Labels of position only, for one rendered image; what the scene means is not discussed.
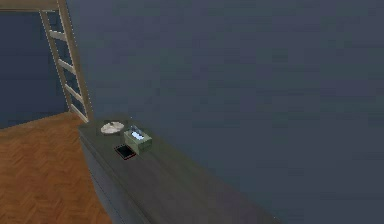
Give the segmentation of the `dark grey chest of drawers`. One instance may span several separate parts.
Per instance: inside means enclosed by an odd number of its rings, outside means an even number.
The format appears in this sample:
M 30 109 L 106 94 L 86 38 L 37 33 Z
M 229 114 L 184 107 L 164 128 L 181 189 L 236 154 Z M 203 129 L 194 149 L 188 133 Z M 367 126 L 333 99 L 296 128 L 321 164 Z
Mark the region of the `dark grey chest of drawers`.
M 104 135 L 104 119 L 79 126 L 94 190 L 112 224 L 282 224 L 158 136 L 125 159 L 122 134 Z

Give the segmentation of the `black phone with red rim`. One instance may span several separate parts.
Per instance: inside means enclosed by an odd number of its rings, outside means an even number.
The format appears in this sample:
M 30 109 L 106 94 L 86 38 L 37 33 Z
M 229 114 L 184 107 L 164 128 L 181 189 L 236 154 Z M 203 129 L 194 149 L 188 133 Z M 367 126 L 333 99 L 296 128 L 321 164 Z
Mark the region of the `black phone with red rim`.
M 122 159 L 128 160 L 136 155 L 136 153 L 127 145 L 119 145 L 114 150 L 121 156 Z

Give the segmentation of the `white round disc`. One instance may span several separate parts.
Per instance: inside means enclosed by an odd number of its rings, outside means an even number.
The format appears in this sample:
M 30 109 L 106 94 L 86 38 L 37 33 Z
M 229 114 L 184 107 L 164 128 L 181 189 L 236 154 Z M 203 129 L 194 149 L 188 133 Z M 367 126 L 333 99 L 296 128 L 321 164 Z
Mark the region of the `white round disc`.
M 104 124 L 100 131 L 102 134 L 115 134 L 120 132 L 124 128 L 124 125 L 120 122 L 109 122 Z

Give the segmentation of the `green tissue box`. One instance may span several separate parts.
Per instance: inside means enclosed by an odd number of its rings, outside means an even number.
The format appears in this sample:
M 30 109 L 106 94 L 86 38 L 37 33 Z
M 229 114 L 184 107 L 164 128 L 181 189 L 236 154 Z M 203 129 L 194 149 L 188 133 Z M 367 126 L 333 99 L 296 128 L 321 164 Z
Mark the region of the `green tissue box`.
M 125 144 L 138 155 L 149 150 L 152 146 L 152 138 L 135 125 L 131 125 L 124 132 L 124 140 Z

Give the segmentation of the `pale wooden ladder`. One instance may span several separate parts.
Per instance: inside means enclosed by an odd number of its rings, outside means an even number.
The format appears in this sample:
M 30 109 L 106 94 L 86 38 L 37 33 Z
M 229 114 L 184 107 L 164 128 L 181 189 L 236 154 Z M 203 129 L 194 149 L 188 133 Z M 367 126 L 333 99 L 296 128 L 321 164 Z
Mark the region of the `pale wooden ladder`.
M 93 110 L 82 74 L 79 52 L 66 0 L 0 0 L 0 12 L 39 13 L 68 108 L 85 123 L 91 121 L 94 118 Z M 48 18 L 49 12 L 59 14 L 62 32 L 51 29 Z M 67 44 L 71 58 L 70 63 L 60 58 L 56 40 Z

